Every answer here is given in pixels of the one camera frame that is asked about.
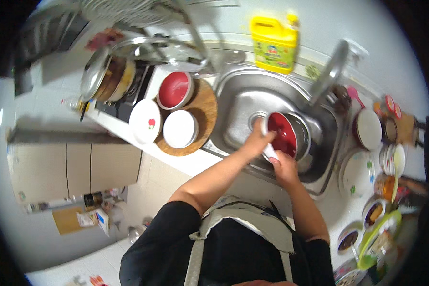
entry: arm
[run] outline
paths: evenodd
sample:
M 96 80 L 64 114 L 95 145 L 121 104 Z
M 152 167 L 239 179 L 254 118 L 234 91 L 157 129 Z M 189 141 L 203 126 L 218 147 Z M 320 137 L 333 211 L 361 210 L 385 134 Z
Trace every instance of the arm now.
M 292 202 L 292 214 L 296 232 L 306 241 L 322 239 L 329 243 L 326 223 L 297 175 L 297 162 L 281 151 L 278 160 L 270 158 L 277 180 L 288 192 Z
M 240 171 L 275 138 L 274 132 L 263 136 L 260 123 L 261 120 L 256 120 L 253 132 L 238 151 L 184 183 L 168 201 L 183 201 L 200 215 L 205 213 L 227 191 Z

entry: hand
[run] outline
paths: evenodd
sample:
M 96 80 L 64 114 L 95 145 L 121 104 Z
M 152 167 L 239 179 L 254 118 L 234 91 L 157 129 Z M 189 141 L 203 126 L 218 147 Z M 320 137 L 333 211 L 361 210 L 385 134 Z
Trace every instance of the hand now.
M 281 150 L 276 151 L 276 155 L 278 155 L 278 160 L 273 157 L 270 157 L 269 160 L 273 164 L 276 179 L 281 186 L 286 188 L 300 182 L 297 173 L 297 162 L 294 158 Z
M 245 144 L 243 144 L 243 146 L 240 148 L 240 150 L 244 152 L 250 159 L 253 159 L 262 154 L 267 144 L 271 143 L 276 137 L 275 131 L 270 131 L 265 136 L 262 135 L 262 120 L 262 118 L 256 119 L 252 133 L 246 139 Z

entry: cabinet door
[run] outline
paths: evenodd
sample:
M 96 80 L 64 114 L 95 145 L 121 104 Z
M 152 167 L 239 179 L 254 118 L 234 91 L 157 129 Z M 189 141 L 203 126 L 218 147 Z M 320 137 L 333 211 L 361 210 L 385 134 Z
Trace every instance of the cabinet door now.
M 38 203 L 68 197 L 65 152 L 65 143 L 15 146 L 9 162 L 18 202 Z
M 91 191 L 91 145 L 67 144 L 67 180 L 69 196 L 79 197 Z
M 140 155 L 130 144 L 92 144 L 91 193 L 136 183 Z

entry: red bowl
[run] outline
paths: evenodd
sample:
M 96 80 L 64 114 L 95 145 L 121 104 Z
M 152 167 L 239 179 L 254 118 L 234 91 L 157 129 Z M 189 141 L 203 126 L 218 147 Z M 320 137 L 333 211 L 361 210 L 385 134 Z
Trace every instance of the red bowl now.
M 295 158 L 297 152 L 297 138 L 287 118 L 279 112 L 273 112 L 269 115 L 267 128 L 269 131 L 277 132 L 277 136 L 272 142 L 273 149 L 281 150 Z
M 194 85 L 187 72 L 172 72 L 160 85 L 157 103 L 162 109 L 183 107 L 192 97 Z

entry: apron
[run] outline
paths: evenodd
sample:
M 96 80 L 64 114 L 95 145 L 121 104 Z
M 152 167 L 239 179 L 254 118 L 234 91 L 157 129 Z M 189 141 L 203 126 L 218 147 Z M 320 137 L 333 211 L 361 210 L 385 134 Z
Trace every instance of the apron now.
M 270 214 L 270 211 L 266 211 L 265 207 L 244 199 L 240 200 L 240 198 L 232 195 L 219 198 L 202 217 L 199 231 L 189 235 L 189 238 L 195 242 L 189 258 L 184 286 L 197 286 L 202 266 L 205 239 L 210 230 L 225 218 L 236 220 L 244 227 L 249 228 L 272 243 L 280 252 L 286 280 L 292 282 L 291 264 L 289 262 L 289 255 L 294 253 L 292 233 L 288 228 L 289 226 L 285 225 L 285 220 L 280 220 L 275 216 L 279 215 L 276 208 L 275 212 L 276 214 Z

